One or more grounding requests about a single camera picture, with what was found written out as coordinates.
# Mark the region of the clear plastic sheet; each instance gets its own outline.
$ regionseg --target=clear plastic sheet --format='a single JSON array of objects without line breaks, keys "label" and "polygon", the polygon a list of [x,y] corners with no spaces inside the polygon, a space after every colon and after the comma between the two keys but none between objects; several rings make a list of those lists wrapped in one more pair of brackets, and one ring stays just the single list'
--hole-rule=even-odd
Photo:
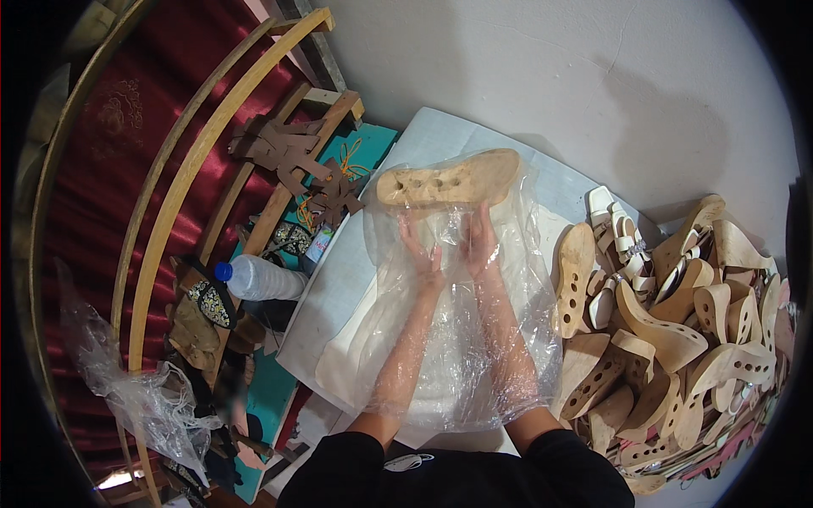
[{"label": "clear plastic sheet", "polygon": [[[499,428],[527,410],[548,406],[559,395],[562,345],[556,296],[540,250],[534,202],[537,170],[514,150],[501,151],[511,152],[518,169],[507,170],[504,164],[486,161],[464,163],[468,168],[460,173],[463,160],[476,160],[469,159],[475,154],[467,154],[429,168],[394,167],[377,173],[370,182],[363,195],[364,235],[367,252],[378,268],[377,296],[353,339],[354,347],[362,351],[354,400],[357,410],[396,416],[404,423],[439,432],[470,432]],[[478,191],[474,189],[478,186],[469,185],[469,178],[480,179],[484,185]],[[463,194],[437,198],[437,193],[415,192],[416,199],[403,197],[404,189],[421,185],[436,185],[440,190],[454,186]],[[446,202],[447,198],[460,199],[467,190],[469,202]],[[382,202],[399,198],[403,204]],[[489,207],[478,215],[477,201],[482,200]],[[468,234],[469,223],[486,214],[496,245],[485,256],[484,268],[502,275],[502,292],[482,284],[481,276],[473,276],[465,255],[477,247]],[[445,276],[408,408],[393,407],[374,397],[376,378],[404,328],[420,284],[399,232],[399,216],[403,221],[404,215],[411,218],[425,253],[438,252],[436,246],[441,247]],[[506,308],[500,305],[506,299],[513,316],[497,311]],[[521,335],[516,333],[517,326]],[[509,329],[503,336],[514,338],[496,344],[493,334],[501,329]],[[527,366],[529,358],[533,361],[530,372],[514,368]]]},{"label": "clear plastic sheet", "polygon": [[194,469],[206,483],[203,456],[209,450],[211,430],[223,427],[223,423],[217,416],[194,417],[192,385],[171,363],[160,362],[157,371],[137,376],[125,372],[110,324],[76,292],[65,263],[58,258],[55,262],[63,339],[90,391],[104,397],[128,432],[142,434],[148,448]]}]

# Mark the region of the wooden shoe sole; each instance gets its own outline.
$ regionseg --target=wooden shoe sole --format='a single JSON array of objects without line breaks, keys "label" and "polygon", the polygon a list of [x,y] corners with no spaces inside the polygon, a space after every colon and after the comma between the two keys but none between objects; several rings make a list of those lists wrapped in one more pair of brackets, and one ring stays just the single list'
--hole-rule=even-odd
[{"label": "wooden shoe sole", "polygon": [[391,206],[443,207],[449,203],[491,206],[502,202],[520,173],[520,154],[499,148],[441,170],[388,171],[376,185],[379,201]]}]

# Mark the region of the printed logo on shirt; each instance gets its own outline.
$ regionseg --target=printed logo on shirt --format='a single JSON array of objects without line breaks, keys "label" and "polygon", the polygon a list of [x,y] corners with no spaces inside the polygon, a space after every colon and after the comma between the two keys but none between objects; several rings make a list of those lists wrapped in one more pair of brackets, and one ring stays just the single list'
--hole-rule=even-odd
[{"label": "printed logo on shirt", "polygon": [[409,471],[410,469],[416,469],[425,461],[433,460],[434,458],[435,456],[430,454],[404,455],[403,457],[394,458],[387,462],[384,465],[384,469],[392,471],[393,473],[400,473]]}]

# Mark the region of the red satin fabric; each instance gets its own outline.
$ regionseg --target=red satin fabric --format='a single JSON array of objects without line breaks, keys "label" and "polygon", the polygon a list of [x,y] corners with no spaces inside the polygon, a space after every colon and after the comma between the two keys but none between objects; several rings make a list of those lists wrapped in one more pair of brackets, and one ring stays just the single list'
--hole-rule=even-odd
[{"label": "red satin fabric", "polygon": [[[109,319],[124,233],[159,147],[198,87],[257,24],[242,0],[158,2],[103,71],[76,121],[59,166],[43,253],[45,332],[68,431],[97,477],[122,467],[124,459],[107,405],[88,390],[64,351],[53,257],[59,256],[67,263],[79,293]],[[270,37],[256,44],[215,87],[163,170],[130,264],[121,324],[125,366],[141,258],[172,177],[211,113],[271,44]],[[154,370],[164,356],[163,334],[169,331],[164,307],[174,301],[169,257],[195,251],[220,194],[237,170],[238,164],[226,151],[234,127],[248,117],[267,113],[304,80],[305,76],[287,58],[277,65],[235,114],[198,173],[173,226],[153,287],[144,343],[145,371]],[[301,112],[295,118],[310,119]],[[237,243],[234,225],[259,213],[271,192],[272,186],[259,176],[249,179],[220,236],[213,262],[230,255]],[[128,438],[137,459],[133,437]]]}]

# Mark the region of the person's right hand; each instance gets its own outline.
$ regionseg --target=person's right hand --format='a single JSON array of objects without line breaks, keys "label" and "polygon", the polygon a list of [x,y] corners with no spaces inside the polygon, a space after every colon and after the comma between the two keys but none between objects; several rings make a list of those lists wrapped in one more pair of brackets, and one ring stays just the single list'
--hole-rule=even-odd
[{"label": "person's right hand", "polygon": [[481,281],[488,273],[499,275],[500,245],[491,224],[488,203],[481,203],[475,211],[463,216],[460,252],[475,282]]}]

